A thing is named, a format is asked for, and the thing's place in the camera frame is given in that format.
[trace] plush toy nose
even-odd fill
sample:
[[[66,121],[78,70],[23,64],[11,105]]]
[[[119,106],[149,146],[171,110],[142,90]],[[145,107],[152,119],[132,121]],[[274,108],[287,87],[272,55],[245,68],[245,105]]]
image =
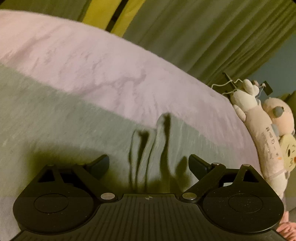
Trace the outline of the plush toy nose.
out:
[[[273,108],[272,112],[273,112],[274,116],[276,118],[278,118],[278,117],[282,116],[282,114],[284,113],[284,108],[282,106],[276,106]]]

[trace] yellow curtain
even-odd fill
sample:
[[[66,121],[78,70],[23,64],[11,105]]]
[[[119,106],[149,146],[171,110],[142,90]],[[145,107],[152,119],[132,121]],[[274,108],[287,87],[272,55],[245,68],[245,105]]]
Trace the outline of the yellow curtain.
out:
[[[121,0],[92,0],[83,23],[106,29]]]
[[[144,2],[145,0],[129,0],[116,21],[111,33],[122,37]]]

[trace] long white plush toy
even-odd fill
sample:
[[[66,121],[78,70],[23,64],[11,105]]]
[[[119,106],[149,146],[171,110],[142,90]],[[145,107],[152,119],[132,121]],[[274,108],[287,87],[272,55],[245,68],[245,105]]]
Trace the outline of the long white plush toy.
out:
[[[277,139],[276,126],[256,99],[259,88],[244,80],[242,89],[231,93],[230,100],[238,117],[245,123],[258,151],[261,172],[280,198],[287,187],[284,157]]]

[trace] coral pink cloth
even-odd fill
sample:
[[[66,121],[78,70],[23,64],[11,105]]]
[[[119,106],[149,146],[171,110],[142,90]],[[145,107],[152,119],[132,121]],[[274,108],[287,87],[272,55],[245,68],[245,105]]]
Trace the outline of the coral pink cloth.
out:
[[[296,223],[289,222],[289,212],[286,211],[276,230],[287,241],[296,241]]]

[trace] blue wall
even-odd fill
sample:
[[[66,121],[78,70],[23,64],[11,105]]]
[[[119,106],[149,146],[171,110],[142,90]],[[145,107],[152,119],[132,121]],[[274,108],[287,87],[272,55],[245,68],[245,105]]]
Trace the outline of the blue wall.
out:
[[[296,34],[286,40],[275,55],[248,79],[257,80],[259,84],[266,80],[273,89],[273,93],[269,96],[263,91],[260,96],[261,101],[296,90]]]

